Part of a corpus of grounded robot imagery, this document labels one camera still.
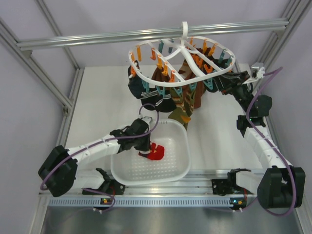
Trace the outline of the red santa sock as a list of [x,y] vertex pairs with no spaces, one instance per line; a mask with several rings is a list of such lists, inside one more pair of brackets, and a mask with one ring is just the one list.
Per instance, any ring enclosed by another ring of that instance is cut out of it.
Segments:
[[151,143],[151,149],[148,152],[139,151],[138,155],[149,160],[162,160],[164,157],[165,148],[161,145]]

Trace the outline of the white round clip hanger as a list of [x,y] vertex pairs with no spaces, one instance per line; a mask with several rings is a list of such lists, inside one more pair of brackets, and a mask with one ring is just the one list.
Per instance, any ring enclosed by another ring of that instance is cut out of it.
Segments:
[[[129,50],[128,58],[133,68],[131,73],[137,74],[144,84],[180,87],[232,71],[236,56],[229,48],[208,37],[189,37],[188,23],[184,21],[181,26],[183,34],[180,38],[143,40]],[[205,56],[206,49],[213,46],[215,46],[214,58],[217,58],[223,49],[227,52],[225,58],[232,57],[232,62],[226,69],[218,67]],[[156,65],[157,55],[161,55],[165,62],[162,70]],[[142,71],[143,61],[153,65],[167,80],[158,81]]]

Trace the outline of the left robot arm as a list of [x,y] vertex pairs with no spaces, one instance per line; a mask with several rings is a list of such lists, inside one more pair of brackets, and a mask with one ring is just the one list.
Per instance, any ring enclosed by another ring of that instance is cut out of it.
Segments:
[[104,170],[88,169],[88,165],[130,149],[150,153],[151,122],[151,117],[137,118],[131,125],[113,130],[93,142],[67,149],[56,146],[38,171],[42,179],[41,190],[48,190],[53,197],[75,189],[91,189],[100,194],[108,192],[110,181]]

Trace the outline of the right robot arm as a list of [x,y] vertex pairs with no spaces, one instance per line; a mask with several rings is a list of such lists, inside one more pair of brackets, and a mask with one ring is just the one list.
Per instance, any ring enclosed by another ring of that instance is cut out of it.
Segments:
[[255,95],[245,83],[248,72],[225,73],[214,78],[213,86],[223,95],[231,95],[245,111],[236,121],[237,130],[252,147],[263,170],[257,176],[250,169],[232,169],[226,179],[212,180],[215,195],[242,193],[254,194],[262,208],[269,211],[287,208],[292,211],[302,205],[306,174],[301,167],[294,167],[281,154],[271,139],[264,118],[273,105],[270,96]]

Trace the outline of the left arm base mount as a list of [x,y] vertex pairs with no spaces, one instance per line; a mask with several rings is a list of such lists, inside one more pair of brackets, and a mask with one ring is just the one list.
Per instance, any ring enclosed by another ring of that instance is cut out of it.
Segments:
[[98,189],[82,190],[83,195],[102,195],[104,193],[109,195],[123,195],[125,191],[125,185],[119,183],[115,179],[110,182],[105,181]]

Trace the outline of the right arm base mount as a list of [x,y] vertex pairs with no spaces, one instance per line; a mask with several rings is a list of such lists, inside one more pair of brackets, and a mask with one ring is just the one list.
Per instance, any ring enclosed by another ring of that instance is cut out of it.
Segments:
[[250,172],[249,169],[231,169],[227,172],[226,179],[212,179],[213,194],[219,196],[231,195],[231,194],[243,194],[244,188],[239,187],[236,184],[236,174],[238,172]]

